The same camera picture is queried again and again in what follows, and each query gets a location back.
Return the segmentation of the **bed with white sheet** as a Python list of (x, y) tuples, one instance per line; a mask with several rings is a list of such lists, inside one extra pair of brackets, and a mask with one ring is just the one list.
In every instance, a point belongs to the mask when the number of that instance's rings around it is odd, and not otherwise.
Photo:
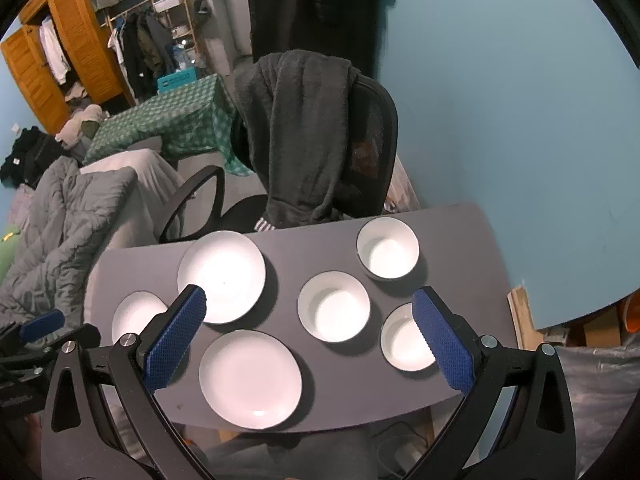
[(155, 245), (155, 221), (186, 180), (160, 154), (149, 148), (120, 152), (80, 170), (82, 174), (130, 167), (137, 183), (103, 245), (103, 249)]

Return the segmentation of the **dark grey fleece hoodie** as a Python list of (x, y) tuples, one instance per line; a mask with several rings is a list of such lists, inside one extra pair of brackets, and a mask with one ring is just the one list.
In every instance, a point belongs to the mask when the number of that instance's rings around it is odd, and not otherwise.
[(267, 192), (257, 232), (326, 222), (347, 158), (352, 62), (270, 53), (236, 78), (250, 166)]

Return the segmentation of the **grey quilted duvet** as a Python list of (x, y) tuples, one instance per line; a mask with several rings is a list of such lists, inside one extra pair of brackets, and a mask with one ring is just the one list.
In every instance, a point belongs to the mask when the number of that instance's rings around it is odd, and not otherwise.
[(130, 167), (83, 174), (67, 157), (46, 170), (1, 283), (2, 326), (52, 310), (64, 314), (60, 335), (81, 326), (89, 273), (137, 180)]

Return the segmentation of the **wooden shelf unit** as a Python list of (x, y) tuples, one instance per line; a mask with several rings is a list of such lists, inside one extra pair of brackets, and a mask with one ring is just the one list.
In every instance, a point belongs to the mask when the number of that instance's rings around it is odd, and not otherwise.
[(196, 68), (206, 71), (206, 57), (200, 35), (200, 24), (196, 20), (196, 4), (201, 0), (151, 0), (156, 20), (165, 31), (165, 50), (177, 70)]

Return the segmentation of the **green checkered cloth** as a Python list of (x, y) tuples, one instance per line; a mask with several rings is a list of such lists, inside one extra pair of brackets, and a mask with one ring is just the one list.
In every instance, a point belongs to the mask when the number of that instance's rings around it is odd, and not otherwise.
[(231, 147), (232, 129), (239, 118), (224, 78), (210, 75), (104, 120), (82, 162), (92, 164), (158, 136), (164, 159), (219, 153), (224, 170), (246, 177), (252, 170), (240, 162)]

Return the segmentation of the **clothes rack with dark clothes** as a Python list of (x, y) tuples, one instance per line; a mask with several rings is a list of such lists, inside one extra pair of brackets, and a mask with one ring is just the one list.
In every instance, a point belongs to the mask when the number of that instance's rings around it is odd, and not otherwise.
[(107, 47), (137, 102), (156, 96), (160, 78), (175, 73), (171, 33), (152, 0), (91, 0), (96, 17), (110, 31)]

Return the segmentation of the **teal plastic crate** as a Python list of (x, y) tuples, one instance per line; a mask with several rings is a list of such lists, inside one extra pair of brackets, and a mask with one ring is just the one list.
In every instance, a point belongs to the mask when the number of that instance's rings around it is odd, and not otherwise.
[(188, 67), (185, 70), (177, 70), (175, 73), (168, 74), (157, 79), (157, 92), (162, 94), (197, 80), (198, 70), (195, 67)]

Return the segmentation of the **small white plate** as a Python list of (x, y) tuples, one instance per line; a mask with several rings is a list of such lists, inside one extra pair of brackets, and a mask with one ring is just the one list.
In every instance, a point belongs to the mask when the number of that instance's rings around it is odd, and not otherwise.
[(112, 343), (122, 335), (140, 335), (155, 315), (167, 311), (166, 304), (152, 292), (133, 292), (118, 305), (112, 321)]

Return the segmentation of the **wooden louvred wardrobe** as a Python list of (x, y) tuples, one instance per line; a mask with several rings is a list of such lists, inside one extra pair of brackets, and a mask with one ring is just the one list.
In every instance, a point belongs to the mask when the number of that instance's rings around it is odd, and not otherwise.
[(116, 114), (134, 105), (111, 29), (92, 0), (15, 0), (18, 26), (1, 41), (17, 89), (42, 130), (57, 134), (72, 114), (72, 91)]

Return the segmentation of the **black mesh office chair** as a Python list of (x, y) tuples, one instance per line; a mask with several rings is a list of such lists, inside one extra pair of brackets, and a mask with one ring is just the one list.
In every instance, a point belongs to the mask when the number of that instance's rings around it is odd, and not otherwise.
[[(348, 109), (350, 159), (345, 165), (334, 208), (340, 219), (377, 216), (384, 210), (394, 170), (398, 137), (396, 106), (380, 84), (360, 75), (350, 88)], [(169, 228), (186, 202), (209, 180), (216, 181), (216, 193), (204, 226), (189, 235), (170, 235)], [(197, 240), (220, 230), (254, 232), (266, 208), (267, 196), (248, 196), (223, 210), (225, 186), (221, 167), (209, 165), (198, 170), (163, 206), (160, 218), (155, 221), (155, 238), (164, 244)]]

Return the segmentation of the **white bowl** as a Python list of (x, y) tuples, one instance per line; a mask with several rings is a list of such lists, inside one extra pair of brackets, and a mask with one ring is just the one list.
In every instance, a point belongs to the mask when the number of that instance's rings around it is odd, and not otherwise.
[(413, 271), (420, 258), (420, 243), (407, 223), (391, 216), (375, 218), (358, 232), (357, 256), (379, 280), (398, 280)]
[(310, 278), (297, 297), (300, 324), (314, 338), (338, 344), (358, 336), (369, 322), (368, 292), (352, 275), (326, 271)]
[(415, 373), (435, 363), (435, 357), (414, 322), (411, 304), (402, 304), (385, 319), (380, 347), (385, 361), (396, 370)]

